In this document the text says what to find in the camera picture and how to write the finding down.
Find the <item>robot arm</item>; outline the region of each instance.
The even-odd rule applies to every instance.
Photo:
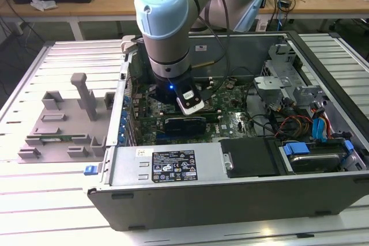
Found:
[[[230,27],[247,31],[262,0],[225,0]],[[137,24],[142,32],[157,85],[164,95],[174,95],[185,115],[204,107],[191,76],[189,36],[199,15],[211,25],[225,27],[221,0],[134,0]]]

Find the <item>gray stand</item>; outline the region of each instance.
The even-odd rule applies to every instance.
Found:
[[[107,94],[96,99],[85,81],[84,73],[75,73],[71,78],[80,99],[63,99],[59,92],[45,93],[45,108],[25,139],[18,162],[103,160],[113,97]]]

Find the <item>light blue joint cap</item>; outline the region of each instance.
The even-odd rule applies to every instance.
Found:
[[[141,32],[155,40],[176,34],[189,13],[188,0],[134,0]]]
[[[250,30],[256,16],[259,13],[259,8],[262,1],[263,0],[254,0],[253,4],[250,5],[249,9],[245,12],[240,22],[236,25],[234,31],[247,32],[248,30]]]

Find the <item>floor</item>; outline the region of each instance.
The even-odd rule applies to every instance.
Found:
[[[334,20],[329,20],[325,32],[330,32],[328,26]],[[321,24],[320,20],[295,20],[287,23],[284,30],[295,30],[298,33],[317,33]],[[124,34],[140,34],[137,24],[133,21],[123,22]],[[34,30],[45,41],[74,40],[73,34],[67,23],[37,23],[32,24]],[[33,62],[43,42],[33,33],[27,25],[23,24],[24,34],[15,37],[9,34],[0,45],[0,107],[6,102],[8,95],[12,93],[18,82]],[[277,24],[271,24],[269,30],[276,30]],[[115,22],[83,22],[82,30],[87,40],[118,39]],[[336,32],[341,35],[360,55],[369,55],[369,36],[364,35],[365,27],[352,20],[342,20],[336,26]]]

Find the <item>warning label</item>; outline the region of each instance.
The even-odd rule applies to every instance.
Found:
[[[154,183],[196,180],[194,150],[152,153],[152,181]]]

